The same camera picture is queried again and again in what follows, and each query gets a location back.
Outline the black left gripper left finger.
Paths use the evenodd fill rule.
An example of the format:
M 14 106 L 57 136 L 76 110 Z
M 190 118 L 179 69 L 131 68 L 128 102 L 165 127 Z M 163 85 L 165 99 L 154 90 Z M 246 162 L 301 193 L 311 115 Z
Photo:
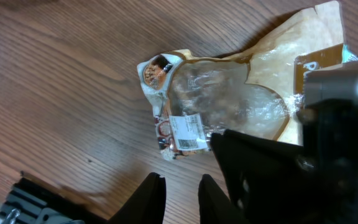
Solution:
M 165 178 L 151 172 L 108 224 L 162 224 L 166 194 Z

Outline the brown snack pouch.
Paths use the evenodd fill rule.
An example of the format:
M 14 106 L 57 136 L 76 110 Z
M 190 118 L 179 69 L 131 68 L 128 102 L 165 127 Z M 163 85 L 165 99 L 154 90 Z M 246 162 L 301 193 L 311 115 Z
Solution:
M 238 54 L 195 57 L 183 49 L 138 64 L 162 157 L 208 152 L 211 136 L 227 129 L 299 144 L 303 77 L 342 63 L 343 49 L 341 7 L 329 1 L 297 12 Z

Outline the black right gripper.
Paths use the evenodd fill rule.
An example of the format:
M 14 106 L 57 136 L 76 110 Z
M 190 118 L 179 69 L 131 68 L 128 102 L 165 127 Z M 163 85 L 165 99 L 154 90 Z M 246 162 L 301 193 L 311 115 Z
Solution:
M 298 119 L 324 189 L 323 222 L 358 223 L 358 61 L 307 74 Z M 212 134 L 210 147 L 248 222 L 301 221 L 309 209 L 301 146 L 227 130 Z

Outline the teal white wipes packet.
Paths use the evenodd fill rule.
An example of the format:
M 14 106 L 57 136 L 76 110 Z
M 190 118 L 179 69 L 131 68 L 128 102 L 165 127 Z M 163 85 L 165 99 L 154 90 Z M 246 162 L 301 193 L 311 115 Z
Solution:
M 358 56 L 353 54 L 349 48 L 348 45 L 343 45 L 342 48 L 342 63 L 347 63 L 351 61 L 358 61 Z

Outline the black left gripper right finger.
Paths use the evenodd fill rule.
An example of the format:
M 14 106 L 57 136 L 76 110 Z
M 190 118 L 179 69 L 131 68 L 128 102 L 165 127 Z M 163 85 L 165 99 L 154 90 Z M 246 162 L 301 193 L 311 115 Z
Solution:
M 209 174 L 203 174 L 198 187 L 201 224 L 241 223 L 241 216 L 220 186 Z

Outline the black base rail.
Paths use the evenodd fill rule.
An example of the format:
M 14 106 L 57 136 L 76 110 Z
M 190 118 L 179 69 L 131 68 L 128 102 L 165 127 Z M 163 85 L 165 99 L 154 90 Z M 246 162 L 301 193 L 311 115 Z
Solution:
M 3 223 L 106 223 L 106 219 L 72 202 L 60 190 L 36 176 L 21 172 L 0 208 Z

